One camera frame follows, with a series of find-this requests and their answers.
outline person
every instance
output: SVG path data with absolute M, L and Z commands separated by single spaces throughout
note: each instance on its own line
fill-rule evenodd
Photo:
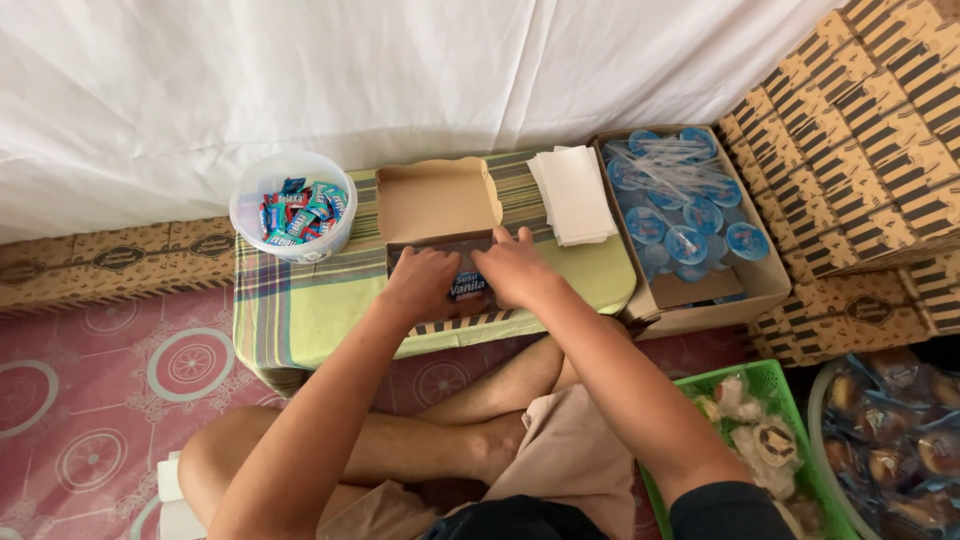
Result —
M 187 442 L 180 487 L 208 540 L 630 540 L 634 458 L 675 538 L 793 538 L 708 421 L 550 268 L 530 230 L 493 235 L 470 258 L 499 304 L 529 309 L 549 336 L 418 415 L 369 413 L 401 341 L 444 312 L 460 266 L 407 248 L 282 411 L 235 409 Z M 490 489 L 442 516 L 401 485 L 443 478 Z

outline green plaid tablecloth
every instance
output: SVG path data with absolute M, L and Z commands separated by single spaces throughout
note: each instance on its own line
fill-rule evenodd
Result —
M 601 313 L 622 309 L 636 275 L 619 236 L 600 244 L 561 248 L 546 224 L 540 191 L 526 161 L 533 152 L 485 158 L 503 205 L 503 225 L 534 233 L 540 254 Z M 237 357 L 277 392 L 289 395 L 333 352 L 387 283 L 386 250 L 376 223 L 374 170 L 349 173 L 359 208 L 350 242 L 313 265 L 290 264 L 237 235 L 233 344 Z M 543 331 L 525 309 L 463 321 L 421 325 L 397 357 Z

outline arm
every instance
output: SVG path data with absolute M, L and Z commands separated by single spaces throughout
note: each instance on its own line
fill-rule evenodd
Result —
M 617 437 L 657 481 L 669 506 L 683 493 L 750 476 L 689 399 L 633 343 L 604 323 L 537 254 L 530 230 L 519 242 L 494 231 L 487 253 L 473 252 L 498 302 L 533 311 L 560 343 Z
M 403 251 L 386 288 L 276 418 L 230 483 L 209 540 L 312 539 L 407 332 L 445 309 L 460 256 Z

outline foot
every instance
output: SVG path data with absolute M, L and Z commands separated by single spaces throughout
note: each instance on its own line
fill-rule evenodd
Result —
M 476 426 L 475 445 L 477 466 L 475 479 L 493 485 L 496 479 L 514 462 L 516 451 L 527 434 L 523 425 L 523 411 L 508 412 L 489 422 Z

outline black shirt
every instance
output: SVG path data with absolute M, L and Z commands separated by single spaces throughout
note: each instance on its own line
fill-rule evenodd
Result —
M 684 493 L 670 509 L 675 540 L 795 540 L 766 492 L 727 481 Z M 434 524 L 422 540 L 609 540 L 575 506 L 526 495 L 473 504 Z

